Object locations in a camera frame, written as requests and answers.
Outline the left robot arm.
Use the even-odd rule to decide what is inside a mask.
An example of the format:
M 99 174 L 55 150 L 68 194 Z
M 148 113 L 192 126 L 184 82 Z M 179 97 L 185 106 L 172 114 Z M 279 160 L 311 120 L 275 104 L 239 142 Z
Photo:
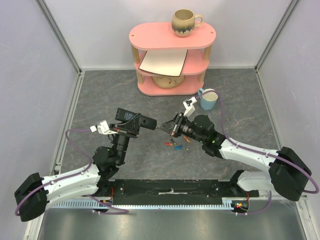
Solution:
M 98 147 L 94 156 L 87 154 L 88 164 L 78 169 L 50 176 L 40 176 L 38 172 L 29 175 L 14 193 L 15 215 L 28 222 L 65 200 L 93 194 L 106 196 L 110 191 L 109 179 L 124 164 L 129 141 L 136 139 L 139 131 L 139 116 L 120 124 L 108 124 L 104 120 L 84 129 L 85 133 L 113 135 L 112 146 Z

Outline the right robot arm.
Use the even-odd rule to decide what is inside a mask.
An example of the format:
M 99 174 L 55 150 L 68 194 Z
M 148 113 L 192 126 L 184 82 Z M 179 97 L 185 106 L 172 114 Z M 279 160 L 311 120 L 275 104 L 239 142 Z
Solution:
M 220 159 L 233 160 L 258 169 L 239 171 L 229 191 L 235 197 L 249 191 L 275 191 L 290 201 L 298 201 L 305 191 L 311 170 L 289 147 L 265 149 L 243 144 L 215 130 L 207 115 L 197 115 L 190 121 L 182 113 L 157 127 L 177 138 L 181 135 L 202 144 L 204 152 Z

